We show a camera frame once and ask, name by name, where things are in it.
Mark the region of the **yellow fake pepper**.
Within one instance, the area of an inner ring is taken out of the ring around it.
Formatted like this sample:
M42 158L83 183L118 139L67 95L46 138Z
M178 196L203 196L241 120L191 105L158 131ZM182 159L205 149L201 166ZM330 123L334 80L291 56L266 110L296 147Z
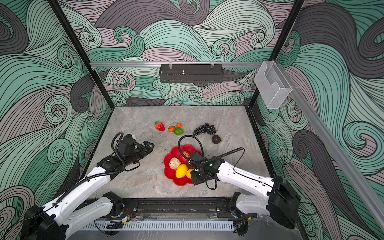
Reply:
M187 172L186 172L186 177L188 179L191 179L192 178L192 172L194 171L194 169L189 169Z

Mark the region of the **yellow fake lemon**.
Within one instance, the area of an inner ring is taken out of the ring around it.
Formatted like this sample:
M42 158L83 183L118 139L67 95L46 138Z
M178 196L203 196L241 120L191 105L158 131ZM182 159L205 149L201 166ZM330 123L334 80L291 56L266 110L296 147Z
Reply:
M184 178L187 174L187 171L189 170L188 166L186 164L181 164L176 169L175 176L177 179Z

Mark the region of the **red fake apple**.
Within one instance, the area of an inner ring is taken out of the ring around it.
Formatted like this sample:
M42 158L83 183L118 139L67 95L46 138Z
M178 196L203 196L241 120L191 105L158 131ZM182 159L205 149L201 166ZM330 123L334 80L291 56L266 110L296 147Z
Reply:
M187 151L182 151L181 156L183 159L189 160L190 159L190 154Z

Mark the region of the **beige fake garlic bulb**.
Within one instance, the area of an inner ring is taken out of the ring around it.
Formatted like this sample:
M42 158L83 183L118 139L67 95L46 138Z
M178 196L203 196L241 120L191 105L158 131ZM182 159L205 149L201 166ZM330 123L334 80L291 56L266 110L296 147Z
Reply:
M176 170L182 163L180 162L180 160L178 158L172 158L169 162L169 167L172 169L172 170Z

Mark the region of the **green fake pepper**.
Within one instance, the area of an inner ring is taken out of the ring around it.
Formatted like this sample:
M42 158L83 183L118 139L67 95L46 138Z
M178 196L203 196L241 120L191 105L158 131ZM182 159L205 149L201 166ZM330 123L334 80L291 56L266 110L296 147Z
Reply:
M184 131L183 131L183 129L181 129L181 128L175 128L174 131L173 131L173 133L174 133L175 135L177 135L177 136L180 136L180 135L182 135L182 134L184 133Z

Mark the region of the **dark purple fake plum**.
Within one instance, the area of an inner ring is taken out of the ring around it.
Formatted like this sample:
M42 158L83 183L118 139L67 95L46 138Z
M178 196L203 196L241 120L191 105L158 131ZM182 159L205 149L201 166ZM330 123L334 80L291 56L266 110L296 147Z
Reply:
M218 136L218 135L213 135L212 138L211 138L211 140L212 140L212 143L213 143L213 144L219 144L219 143L222 142L221 137Z

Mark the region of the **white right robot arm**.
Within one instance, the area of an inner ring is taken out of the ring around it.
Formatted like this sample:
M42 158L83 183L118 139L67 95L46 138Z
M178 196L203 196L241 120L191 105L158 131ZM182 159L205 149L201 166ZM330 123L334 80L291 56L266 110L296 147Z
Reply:
M301 197L285 178L249 173L220 156L209 160L200 153L193 153L188 163L193 168L194 185L210 180L234 185L250 193L235 197L235 208L241 213L266 215L285 228L295 228Z

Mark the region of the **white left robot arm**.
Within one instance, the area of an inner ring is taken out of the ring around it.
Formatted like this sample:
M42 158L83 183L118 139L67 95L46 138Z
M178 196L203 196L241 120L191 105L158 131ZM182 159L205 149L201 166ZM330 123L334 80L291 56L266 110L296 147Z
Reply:
M22 240L66 240L77 230L100 217L111 215L127 220L123 199L113 192L104 194L90 205L81 204L96 190L127 171L127 166L140 166L140 160L149 155L154 144L138 143L133 135L119 132L113 138L113 153L97 163L91 172L67 191L43 207L29 208L23 220Z

